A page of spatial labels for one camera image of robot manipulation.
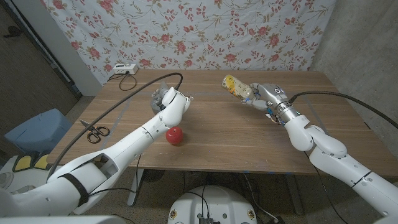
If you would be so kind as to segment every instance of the black scissors handle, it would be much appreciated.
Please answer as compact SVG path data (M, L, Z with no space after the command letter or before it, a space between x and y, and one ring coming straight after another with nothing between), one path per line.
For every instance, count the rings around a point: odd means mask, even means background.
M96 144L96 143L99 143L99 142L101 141L101 138L100 138L97 134L95 134L94 132L89 131L89 132L87 133L87 140L88 140L90 143Z
M93 127L87 134L87 140L90 143L96 144L101 141L100 136L108 136L110 133L109 128L104 126Z
M94 129L92 129L91 132L94 132L96 135L102 135L102 136L108 136L110 133L109 128L105 126L94 127Z

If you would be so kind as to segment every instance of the yellow object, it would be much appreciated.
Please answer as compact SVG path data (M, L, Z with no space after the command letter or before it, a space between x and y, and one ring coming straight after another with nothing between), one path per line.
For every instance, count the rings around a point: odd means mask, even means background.
M32 162L31 156L24 156L20 159L17 159L16 164L13 168L14 172L22 171L30 168L30 163Z
M43 170L47 170L47 166L49 166L49 164L47 163L47 155L42 156L34 165L34 167L36 169L43 169Z
M221 86L241 100L252 100L254 98L254 93L250 86L232 75L225 76Z

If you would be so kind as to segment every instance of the red apple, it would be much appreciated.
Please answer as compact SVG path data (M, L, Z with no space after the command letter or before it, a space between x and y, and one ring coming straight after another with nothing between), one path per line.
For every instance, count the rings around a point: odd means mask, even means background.
M172 144L176 145L182 141L182 130L179 127L172 127L166 132L166 140Z

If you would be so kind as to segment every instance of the scissors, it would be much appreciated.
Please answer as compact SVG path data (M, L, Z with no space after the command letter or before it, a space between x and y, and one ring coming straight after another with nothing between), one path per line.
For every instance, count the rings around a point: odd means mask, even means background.
M82 119L80 120L80 122L85 127L90 125L89 123L87 123L86 121L83 121ZM96 143L99 143L101 141L101 137L100 136L108 136L108 135L109 135L109 128L107 128L105 126L93 126L93 127L91 127L88 130L87 140L90 143L96 144Z

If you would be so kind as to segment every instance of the gray wall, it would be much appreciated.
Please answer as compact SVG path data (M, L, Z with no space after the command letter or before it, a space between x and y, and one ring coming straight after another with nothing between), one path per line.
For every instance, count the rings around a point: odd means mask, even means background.
M312 70L324 72L341 93L398 121L398 1L337 1ZM398 156L398 130L352 105Z
M39 0L13 0L36 33L45 42L62 67L75 81L76 87L85 96L95 96L102 89L99 81L88 70L82 59L70 45L57 23Z

